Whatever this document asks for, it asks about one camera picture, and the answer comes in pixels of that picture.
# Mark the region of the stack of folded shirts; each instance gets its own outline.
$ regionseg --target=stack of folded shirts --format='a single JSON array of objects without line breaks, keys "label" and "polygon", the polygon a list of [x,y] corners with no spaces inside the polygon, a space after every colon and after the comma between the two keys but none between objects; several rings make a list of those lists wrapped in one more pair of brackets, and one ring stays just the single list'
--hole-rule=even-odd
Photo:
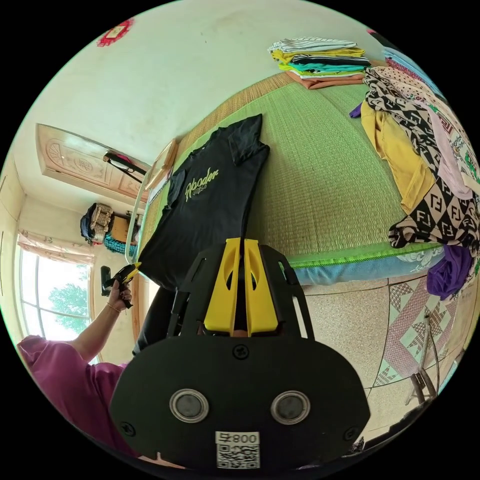
[{"label": "stack of folded shirts", "polygon": [[370,62],[353,41],[328,38],[291,38],[276,41],[271,56],[292,79],[307,89],[361,84]]},{"label": "stack of folded shirts", "polygon": [[427,85],[435,95],[443,97],[442,92],[430,77],[410,57],[390,47],[385,47],[382,53],[385,55],[385,61],[389,67],[401,70],[404,74]]}]

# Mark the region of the window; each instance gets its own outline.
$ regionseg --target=window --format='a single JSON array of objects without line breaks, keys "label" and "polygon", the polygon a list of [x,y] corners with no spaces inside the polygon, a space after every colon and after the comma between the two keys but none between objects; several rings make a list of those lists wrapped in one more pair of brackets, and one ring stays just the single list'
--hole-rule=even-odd
[{"label": "window", "polygon": [[50,260],[22,250],[20,303],[29,335],[74,340],[92,321],[90,266]]}]

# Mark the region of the purple cloth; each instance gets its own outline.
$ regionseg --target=purple cloth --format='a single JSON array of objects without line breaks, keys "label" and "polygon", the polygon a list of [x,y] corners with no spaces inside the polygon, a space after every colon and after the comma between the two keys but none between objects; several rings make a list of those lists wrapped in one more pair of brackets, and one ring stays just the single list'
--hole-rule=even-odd
[{"label": "purple cloth", "polygon": [[116,429],[109,406],[126,365],[88,364],[70,344],[30,335],[18,345],[33,379],[54,407],[95,440],[140,457]]},{"label": "purple cloth", "polygon": [[350,112],[350,117],[352,119],[357,119],[358,117],[361,116],[360,110],[362,109],[362,104],[359,106],[356,106],[351,112]]},{"label": "purple cloth", "polygon": [[468,248],[444,245],[445,257],[434,265],[426,275],[426,289],[429,294],[445,300],[457,293],[465,284],[472,266],[472,255]]}]

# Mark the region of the metal stand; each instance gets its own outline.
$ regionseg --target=metal stand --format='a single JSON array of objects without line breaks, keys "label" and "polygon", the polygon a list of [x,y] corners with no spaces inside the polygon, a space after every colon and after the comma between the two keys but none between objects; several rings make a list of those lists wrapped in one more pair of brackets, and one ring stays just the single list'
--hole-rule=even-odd
[{"label": "metal stand", "polygon": [[[423,337],[423,351],[421,353],[420,358],[420,365],[418,368],[418,372],[414,373],[410,380],[412,382],[412,388],[408,397],[405,401],[405,405],[408,405],[412,398],[416,397],[418,399],[418,403],[422,405],[425,403],[426,399],[434,399],[437,397],[439,388],[440,388],[440,372],[439,372],[439,358],[437,355],[437,348],[435,346],[434,338],[432,335],[432,329],[430,327],[430,316],[425,315],[423,319],[425,325],[425,334]],[[427,352],[429,350],[429,341],[431,341],[432,348],[435,354],[435,361],[436,361],[436,370],[437,370],[437,387],[435,388],[432,380],[429,377],[429,374],[425,371],[425,360],[427,358]],[[428,395],[424,395],[424,388],[427,388]]]}]

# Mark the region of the window frame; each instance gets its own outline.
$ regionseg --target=window frame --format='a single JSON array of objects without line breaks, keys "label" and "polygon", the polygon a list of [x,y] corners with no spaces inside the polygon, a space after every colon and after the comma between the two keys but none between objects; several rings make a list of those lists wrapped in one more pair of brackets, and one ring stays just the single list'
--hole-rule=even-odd
[{"label": "window frame", "polygon": [[70,317],[70,318],[73,318],[73,319],[84,319],[84,320],[88,320],[89,323],[92,322],[92,299],[91,299],[91,294],[92,294],[92,291],[91,291],[91,288],[90,288],[90,285],[91,285],[91,282],[92,282],[92,267],[88,266],[88,278],[87,278],[87,288],[86,288],[86,291],[87,291],[87,309],[88,309],[88,315],[87,316],[83,316],[83,315],[73,315],[71,313],[63,313],[63,312],[59,312],[59,311],[55,311],[55,310],[49,310],[48,308],[42,308],[40,307],[40,296],[39,296],[39,265],[40,265],[40,256],[39,255],[36,255],[36,260],[35,260],[35,272],[34,272],[34,275],[35,275],[35,302],[36,304],[30,302],[30,301],[26,301],[24,300],[23,298],[23,284],[22,284],[22,272],[23,272],[23,256],[24,256],[24,251],[20,248],[20,255],[19,255],[19,263],[18,263],[18,281],[19,281],[19,291],[18,291],[18,300],[19,300],[19,303],[20,303],[20,308],[21,308],[21,314],[22,314],[22,317],[23,317],[23,325],[24,325],[24,328],[25,328],[25,331],[27,333],[27,336],[28,335],[31,335],[30,333],[30,330],[29,330],[29,326],[28,326],[28,323],[26,321],[26,314],[25,314],[25,308],[24,308],[24,305],[29,305],[30,307],[33,307],[36,309],[36,314],[37,314],[37,319],[38,319],[38,325],[40,327],[40,331],[41,331],[41,336],[43,338],[47,338],[45,336],[45,329],[44,329],[44,324],[43,324],[43,320],[42,320],[42,312],[47,312],[47,313],[51,313],[51,314],[54,314],[54,315],[59,315],[59,316],[63,316],[63,317]]}]

